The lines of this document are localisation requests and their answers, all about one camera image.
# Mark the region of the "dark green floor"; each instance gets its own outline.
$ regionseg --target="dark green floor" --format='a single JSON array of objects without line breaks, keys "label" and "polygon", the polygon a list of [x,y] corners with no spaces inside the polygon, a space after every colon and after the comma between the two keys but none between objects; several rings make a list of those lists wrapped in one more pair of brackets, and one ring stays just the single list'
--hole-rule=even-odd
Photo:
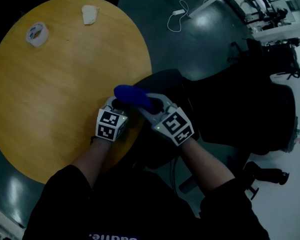
[{"label": "dark green floor", "polygon": [[[185,1],[191,10],[203,0]],[[181,9],[179,0],[120,0],[118,7],[141,31],[154,73],[175,68],[190,80],[214,75],[229,66],[230,43],[236,41],[244,48],[246,44],[242,38],[249,36],[246,26],[222,0],[208,6],[193,19],[185,18],[180,33],[167,29],[172,11]],[[170,23],[171,28],[179,27],[177,18]],[[221,149],[225,157],[226,149]],[[189,176],[185,174],[184,178],[179,178],[180,182]],[[26,226],[43,187],[19,173],[0,152],[0,210],[3,213]],[[187,201],[195,203],[200,198],[191,194]]]}]

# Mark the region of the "blue object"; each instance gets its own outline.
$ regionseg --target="blue object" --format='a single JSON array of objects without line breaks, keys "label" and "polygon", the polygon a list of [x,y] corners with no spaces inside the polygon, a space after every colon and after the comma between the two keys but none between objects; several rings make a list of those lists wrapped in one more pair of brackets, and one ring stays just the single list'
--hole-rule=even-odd
[{"label": "blue object", "polygon": [[146,95],[147,93],[149,93],[148,90],[127,84],[121,84],[114,88],[114,96],[119,101],[131,106],[143,107],[146,110],[152,111],[154,110],[154,105]]}]

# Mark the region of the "desk leg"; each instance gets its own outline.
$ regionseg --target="desk leg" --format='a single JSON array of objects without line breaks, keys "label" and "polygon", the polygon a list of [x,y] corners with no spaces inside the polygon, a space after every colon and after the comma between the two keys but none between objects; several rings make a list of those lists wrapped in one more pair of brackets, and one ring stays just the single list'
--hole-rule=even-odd
[{"label": "desk leg", "polygon": [[217,1],[217,0],[206,0],[200,7],[198,7],[193,12],[191,12],[189,14],[189,17],[193,18],[197,13],[201,12],[204,8],[206,8],[209,5],[211,5],[214,1]]}]

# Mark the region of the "black t-shirt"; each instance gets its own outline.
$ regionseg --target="black t-shirt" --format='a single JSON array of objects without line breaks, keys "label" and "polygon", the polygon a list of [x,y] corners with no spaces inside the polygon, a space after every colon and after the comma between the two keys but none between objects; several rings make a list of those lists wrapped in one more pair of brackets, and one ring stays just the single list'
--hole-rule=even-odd
[{"label": "black t-shirt", "polygon": [[45,185],[24,240],[269,239],[233,179],[201,202],[200,218],[154,173],[98,180],[94,190],[73,165]]}]

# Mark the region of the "round wooden table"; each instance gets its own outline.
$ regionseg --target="round wooden table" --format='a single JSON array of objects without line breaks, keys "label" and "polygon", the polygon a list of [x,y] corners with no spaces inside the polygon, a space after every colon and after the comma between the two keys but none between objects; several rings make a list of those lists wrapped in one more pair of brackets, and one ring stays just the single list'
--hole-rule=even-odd
[{"label": "round wooden table", "polygon": [[[99,7],[84,25],[83,5]],[[44,22],[49,38],[26,42]],[[50,0],[24,15],[0,44],[0,150],[29,178],[46,183],[88,147],[96,119],[114,87],[151,74],[146,43],[133,21],[104,0]],[[129,116],[103,171],[131,148],[143,119]]]}]

